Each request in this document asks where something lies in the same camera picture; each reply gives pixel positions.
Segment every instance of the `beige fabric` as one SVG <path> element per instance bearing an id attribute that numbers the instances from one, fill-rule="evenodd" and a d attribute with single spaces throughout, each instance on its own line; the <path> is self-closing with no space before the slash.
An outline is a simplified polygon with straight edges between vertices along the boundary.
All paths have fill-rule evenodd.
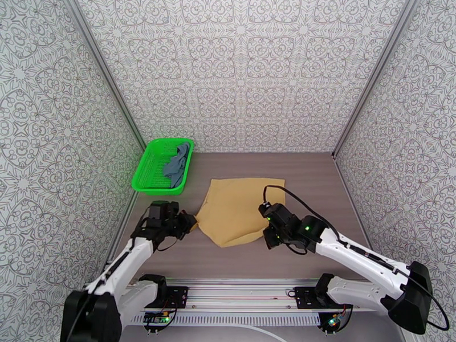
<path id="1" fill-rule="evenodd" d="M 263 188 L 268 184 L 284 186 L 276 178 L 231 178 L 211 180 L 206 198 L 196 219 L 199 228 L 216 245 L 230 247 L 255 241 L 263 236 L 268 222 L 258 206 L 263 202 Z M 285 204 L 285 193 L 268 189 L 270 203 Z"/>

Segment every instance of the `gray cloth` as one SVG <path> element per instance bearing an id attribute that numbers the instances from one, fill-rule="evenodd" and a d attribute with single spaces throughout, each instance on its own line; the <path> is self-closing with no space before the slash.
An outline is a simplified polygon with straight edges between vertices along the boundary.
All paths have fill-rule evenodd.
<path id="1" fill-rule="evenodd" d="M 170 188 L 175 188 L 182 183 L 184 177 L 185 163 L 190 151 L 190 144 L 184 142 L 177 147 L 177 155 L 172 157 L 163 168 L 163 175 L 171 179 Z"/>

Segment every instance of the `patterned wallpaper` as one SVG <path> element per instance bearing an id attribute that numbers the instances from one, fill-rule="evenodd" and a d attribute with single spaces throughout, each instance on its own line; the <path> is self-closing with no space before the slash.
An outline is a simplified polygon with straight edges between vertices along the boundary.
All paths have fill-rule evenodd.
<path id="1" fill-rule="evenodd" d="M 452 329 L 427 341 L 456 341 L 456 0 L 422 0 L 337 161 L 375 250 L 428 266 Z"/>
<path id="2" fill-rule="evenodd" d="M 79 0 L 146 141 L 332 150 L 404 0 Z"/>
<path id="3" fill-rule="evenodd" d="M 57 341 L 141 150 L 62 0 L 0 0 L 0 340 Z"/>

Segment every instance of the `white cable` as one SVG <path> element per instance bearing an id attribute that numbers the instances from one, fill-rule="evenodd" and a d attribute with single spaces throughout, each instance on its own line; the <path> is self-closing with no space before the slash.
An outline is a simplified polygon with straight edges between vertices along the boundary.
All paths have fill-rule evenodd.
<path id="1" fill-rule="evenodd" d="M 251 325 L 227 325 L 227 327 L 250 329 L 250 330 L 258 331 L 258 332 L 264 333 L 265 335 L 271 336 L 273 339 L 276 339 L 277 341 L 287 342 L 286 340 L 284 340 L 280 336 L 277 336 L 276 334 L 274 334 L 272 332 L 269 332 L 268 330 L 264 330 L 264 329 L 260 329 L 260 328 L 257 328 L 257 327 L 253 327 Z"/>

